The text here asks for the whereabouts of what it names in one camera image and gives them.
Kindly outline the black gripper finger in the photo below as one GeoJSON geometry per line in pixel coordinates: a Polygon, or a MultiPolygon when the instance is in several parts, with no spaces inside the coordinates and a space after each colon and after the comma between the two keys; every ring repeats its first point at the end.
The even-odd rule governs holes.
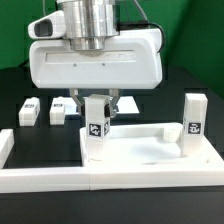
{"type": "Polygon", "coordinates": [[[121,97],[122,91],[120,89],[110,89],[110,102],[104,107],[104,115],[106,118],[114,118],[118,112],[117,103],[121,97]]]}
{"type": "Polygon", "coordinates": [[[81,116],[84,116],[85,115],[85,100],[83,96],[83,90],[70,88],[69,93],[70,93],[70,97],[73,99],[73,101],[76,103],[78,107],[78,113],[81,116]]]}

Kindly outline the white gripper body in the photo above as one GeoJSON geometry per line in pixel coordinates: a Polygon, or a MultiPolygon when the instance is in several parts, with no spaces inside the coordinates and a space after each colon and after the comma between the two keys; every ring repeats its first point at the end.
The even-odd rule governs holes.
{"type": "Polygon", "coordinates": [[[122,31],[99,51],[73,51],[67,40],[30,47],[30,70],[39,88],[153,89],[162,81],[158,29],[122,31]]]}

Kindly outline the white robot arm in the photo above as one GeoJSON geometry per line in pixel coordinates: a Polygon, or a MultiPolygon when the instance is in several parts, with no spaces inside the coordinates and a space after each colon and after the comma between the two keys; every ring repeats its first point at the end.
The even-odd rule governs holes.
{"type": "Polygon", "coordinates": [[[162,81],[161,26],[119,21],[117,0],[56,0],[59,9],[28,26],[34,40],[30,73],[39,88],[67,88],[83,113],[80,89],[107,89],[114,117],[122,89],[153,89],[162,81]]]}

